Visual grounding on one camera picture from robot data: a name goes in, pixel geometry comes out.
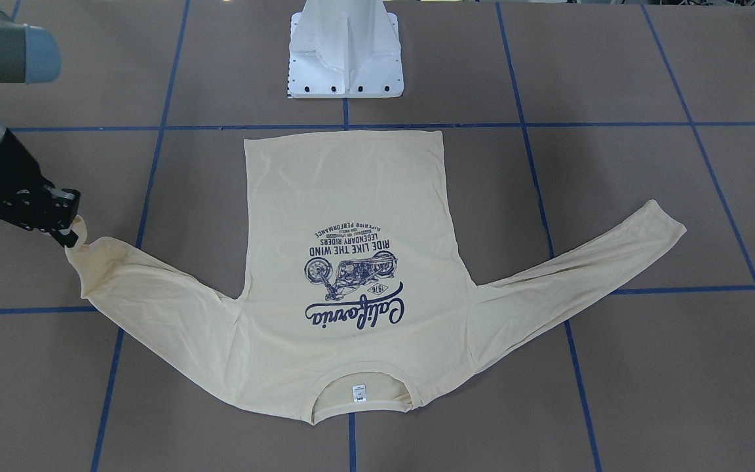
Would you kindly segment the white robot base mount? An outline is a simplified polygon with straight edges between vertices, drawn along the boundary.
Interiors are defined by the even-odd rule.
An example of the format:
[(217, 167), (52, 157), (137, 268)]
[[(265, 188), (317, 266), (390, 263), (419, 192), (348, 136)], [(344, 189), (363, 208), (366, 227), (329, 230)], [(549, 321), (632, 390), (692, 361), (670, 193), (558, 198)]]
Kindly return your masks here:
[(307, 1), (290, 19), (288, 65), (289, 98), (398, 98), (398, 18), (381, 1)]

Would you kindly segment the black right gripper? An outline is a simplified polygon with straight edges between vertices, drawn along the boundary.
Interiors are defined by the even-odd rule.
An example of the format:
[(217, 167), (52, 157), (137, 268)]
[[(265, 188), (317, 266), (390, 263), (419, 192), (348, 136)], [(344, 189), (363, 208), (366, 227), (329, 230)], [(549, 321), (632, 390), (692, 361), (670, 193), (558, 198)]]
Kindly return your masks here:
[(80, 191), (62, 188), (46, 179), (38, 161), (8, 131), (0, 142), (0, 219), (25, 230), (39, 230), (64, 248), (75, 247), (72, 230)]

